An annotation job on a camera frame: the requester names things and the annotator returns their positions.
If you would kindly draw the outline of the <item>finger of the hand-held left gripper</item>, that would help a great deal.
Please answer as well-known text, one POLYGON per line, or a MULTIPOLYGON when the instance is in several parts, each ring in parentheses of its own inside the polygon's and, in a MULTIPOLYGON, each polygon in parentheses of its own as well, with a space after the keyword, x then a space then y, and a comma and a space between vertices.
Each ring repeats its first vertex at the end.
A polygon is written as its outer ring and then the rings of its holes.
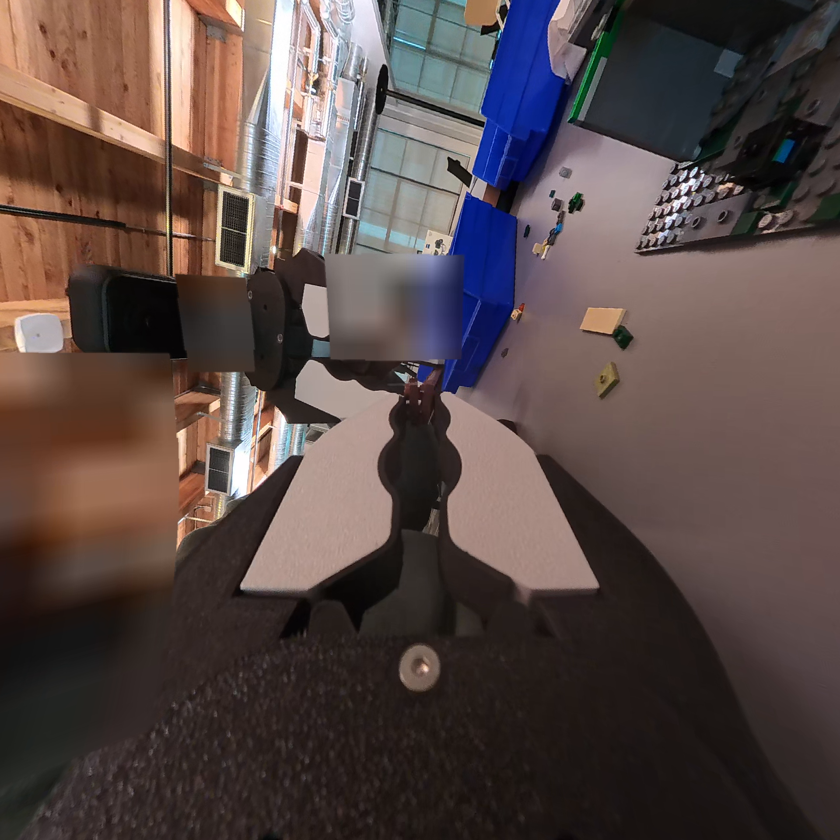
POLYGON ((309 334, 320 341, 329 341, 328 290, 306 283, 301 297, 301 311, 309 334))
POLYGON ((418 364, 367 360, 310 360, 295 382, 295 397, 314 409, 344 420, 401 395, 418 364))

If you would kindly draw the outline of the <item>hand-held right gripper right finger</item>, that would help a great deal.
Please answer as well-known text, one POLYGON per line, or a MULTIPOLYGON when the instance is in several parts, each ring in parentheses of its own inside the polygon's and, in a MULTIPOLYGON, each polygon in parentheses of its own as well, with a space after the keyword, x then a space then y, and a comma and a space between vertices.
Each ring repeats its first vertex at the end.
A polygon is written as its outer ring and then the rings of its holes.
POLYGON ((501 421, 455 395, 435 413, 444 486, 441 539, 453 559, 504 576, 515 597, 599 590, 533 449, 501 421))

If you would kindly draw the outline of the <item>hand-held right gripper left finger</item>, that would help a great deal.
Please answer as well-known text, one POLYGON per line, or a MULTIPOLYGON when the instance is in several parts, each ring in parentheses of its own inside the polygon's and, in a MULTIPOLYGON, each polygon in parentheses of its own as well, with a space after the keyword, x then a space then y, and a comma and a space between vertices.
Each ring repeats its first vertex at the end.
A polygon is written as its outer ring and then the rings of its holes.
POLYGON ((395 437, 385 395, 342 420, 303 456, 239 588, 246 595, 314 595, 392 536, 394 501, 380 459, 395 437))

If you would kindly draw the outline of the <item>grey brick castle model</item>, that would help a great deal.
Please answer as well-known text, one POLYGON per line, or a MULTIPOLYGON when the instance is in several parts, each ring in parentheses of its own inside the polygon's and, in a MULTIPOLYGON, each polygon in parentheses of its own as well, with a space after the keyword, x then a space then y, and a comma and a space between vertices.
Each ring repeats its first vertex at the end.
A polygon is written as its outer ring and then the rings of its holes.
POLYGON ((569 122, 671 161, 639 255, 838 233, 838 2, 598 2, 569 122))

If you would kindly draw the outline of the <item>grey desk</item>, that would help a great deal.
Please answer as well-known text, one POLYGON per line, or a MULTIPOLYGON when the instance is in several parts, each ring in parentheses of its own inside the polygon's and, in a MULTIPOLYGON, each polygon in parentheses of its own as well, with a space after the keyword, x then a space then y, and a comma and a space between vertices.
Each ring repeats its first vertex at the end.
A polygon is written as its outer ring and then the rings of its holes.
POLYGON ((638 255, 671 165, 560 118, 513 212, 539 239, 550 189, 584 208, 543 262, 519 238, 526 310, 458 397, 514 421, 652 551, 777 773, 838 838, 838 234, 638 255), (581 331, 587 308, 626 309, 629 347, 581 331))

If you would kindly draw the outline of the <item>scatter of tiny brick pieces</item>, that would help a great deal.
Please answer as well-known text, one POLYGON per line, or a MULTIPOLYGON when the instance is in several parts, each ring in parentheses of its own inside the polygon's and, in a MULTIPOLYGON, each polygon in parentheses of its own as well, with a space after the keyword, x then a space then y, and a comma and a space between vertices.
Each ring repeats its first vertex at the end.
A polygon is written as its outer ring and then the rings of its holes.
MULTIPOLYGON (((569 181, 571 179, 572 169, 568 166, 561 166, 558 169, 558 177, 562 181, 569 181)), ((565 220, 571 214, 578 214, 585 206, 585 197, 580 192, 573 192, 568 199, 563 199, 558 195, 558 188, 554 187, 549 190, 549 199, 551 211, 551 226, 547 228, 545 236, 542 238, 532 237, 532 225, 530 222, 525 223, 522 229, 522 239, 531 242, 531 253, 540 262, 548 258, 552 248, 557 244, 557 238, 562 235, 564 230, 565 220)), ((518 305, 511 311, 509 323, 519 323, 522 320, 523 314, 526 310, 526 303, 520 301, 518 305)))

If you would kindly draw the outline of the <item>long blue plastic bin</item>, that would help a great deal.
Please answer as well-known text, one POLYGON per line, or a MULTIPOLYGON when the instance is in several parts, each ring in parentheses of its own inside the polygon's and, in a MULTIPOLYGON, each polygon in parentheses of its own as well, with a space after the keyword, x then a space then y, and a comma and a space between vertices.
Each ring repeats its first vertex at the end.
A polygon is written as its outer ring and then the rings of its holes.
POLYGON ((510 2, 480 114, 474 176, 500 191, 523 181, 573 82, 552 73, 547 29, 558 2, 510 2))

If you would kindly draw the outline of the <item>silver ventilation duct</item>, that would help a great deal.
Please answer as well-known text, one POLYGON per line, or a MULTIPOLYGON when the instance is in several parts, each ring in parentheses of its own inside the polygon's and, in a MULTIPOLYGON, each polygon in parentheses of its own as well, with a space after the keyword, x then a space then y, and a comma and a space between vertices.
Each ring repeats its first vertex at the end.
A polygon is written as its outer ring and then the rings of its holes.
POLYGON ((243 80, 230 187, 255 195, 252 256, 235 300, 235 319, 250 316, 251 342, 240 353, 239 371, 222 380, 217 443, 238 457, 253 434, 256 392, 272 392, 287 374, 284 343, 290 330, 291 295, 269 268, 280 177, 286 164, 290 128, 287 81, 297 56, 297 4, 292 1, 242 2, 243 80))
POLYGON ((351 41, 339 75, 337 96, 337 139, 334 150, 340 163, 339 181, 350 171, 350 157, 354 134, 361 118, 369 60, 362 45, 351 41))

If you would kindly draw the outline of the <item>white wireless access point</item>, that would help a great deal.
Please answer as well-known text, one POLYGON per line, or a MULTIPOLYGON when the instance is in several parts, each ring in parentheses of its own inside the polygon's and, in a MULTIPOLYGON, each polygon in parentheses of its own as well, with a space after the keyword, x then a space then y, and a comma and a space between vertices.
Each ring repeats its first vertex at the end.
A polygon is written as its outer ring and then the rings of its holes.
POLYGON ((57 354, 71 350, 70 316, 39 311, 16 317, 14 341, 18 352, 57 354))

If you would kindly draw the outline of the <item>black round pedestal table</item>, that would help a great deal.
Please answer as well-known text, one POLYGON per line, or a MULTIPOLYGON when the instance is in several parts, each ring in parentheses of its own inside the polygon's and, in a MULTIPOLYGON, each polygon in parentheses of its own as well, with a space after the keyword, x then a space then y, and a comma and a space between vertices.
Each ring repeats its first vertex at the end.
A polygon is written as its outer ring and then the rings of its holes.
POLYGON ((439 116, 472 125, 477 128, 483 128, 486 124, 486 121, 483 118, 476 116, 475 114, 463 112, 435 101, 430 101, 404 91, 392 89, 389 87, 389 83, 389 68, 386 64, 382 64, 374 86, 374 112, 378 116, 383 114, 388 99, 393 99, 397 102, 405 103, 413 108, 432 112, 439 116))

